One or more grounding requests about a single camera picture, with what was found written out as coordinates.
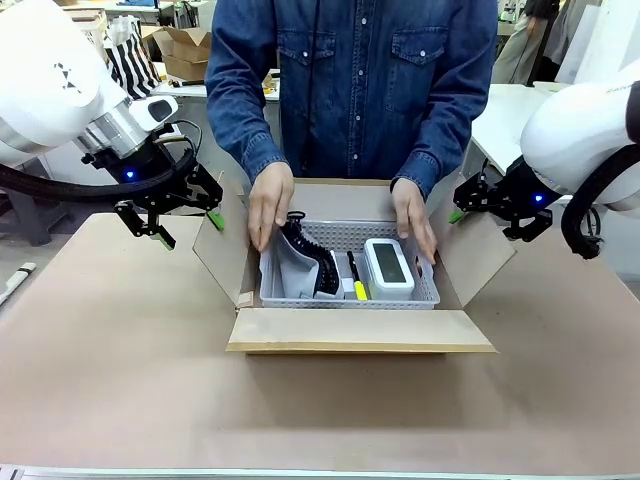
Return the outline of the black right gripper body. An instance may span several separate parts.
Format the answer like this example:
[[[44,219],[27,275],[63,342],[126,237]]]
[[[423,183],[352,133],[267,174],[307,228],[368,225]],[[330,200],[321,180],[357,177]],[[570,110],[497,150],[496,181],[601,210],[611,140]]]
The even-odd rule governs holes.
[[[492,213],[508,221],[532,219],[545,226],[553,223],[549,206],[554,202],[554,191],[536,175],[523,156],[517,158],[495,184],[497,206]]]

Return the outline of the person's right hand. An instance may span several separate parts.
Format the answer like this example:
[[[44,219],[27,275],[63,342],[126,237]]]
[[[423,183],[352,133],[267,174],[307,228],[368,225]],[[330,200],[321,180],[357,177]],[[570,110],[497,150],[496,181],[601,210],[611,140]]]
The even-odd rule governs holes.
[[[249,195],[248,231],[258,252],[266,249],[274,227],[285,224],[294,191],[286,162],[273,162],[256,177]]]

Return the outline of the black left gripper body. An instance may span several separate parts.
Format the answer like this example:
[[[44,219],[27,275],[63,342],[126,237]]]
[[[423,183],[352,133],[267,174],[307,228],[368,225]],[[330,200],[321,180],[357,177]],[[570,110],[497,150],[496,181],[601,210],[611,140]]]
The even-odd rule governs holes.
[[[196,199],[192,175],[196,172],[196,144],[189,136],[151,134],[126,157],[108,147],[87,153],[82,161],[103,169],[114,185],[82,187],[83,203],[131,201],[134,205],[161,213],[190,206]]]

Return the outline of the person's left hand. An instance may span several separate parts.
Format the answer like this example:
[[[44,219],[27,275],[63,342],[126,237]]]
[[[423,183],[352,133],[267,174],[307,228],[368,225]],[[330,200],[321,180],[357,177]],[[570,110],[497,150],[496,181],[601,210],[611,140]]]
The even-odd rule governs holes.
[[[412,234],[421,253],[434,266],[437,240],[420,189],[411,180],[399,178],[392,185],[391,195],[398,236],[406,239]]]

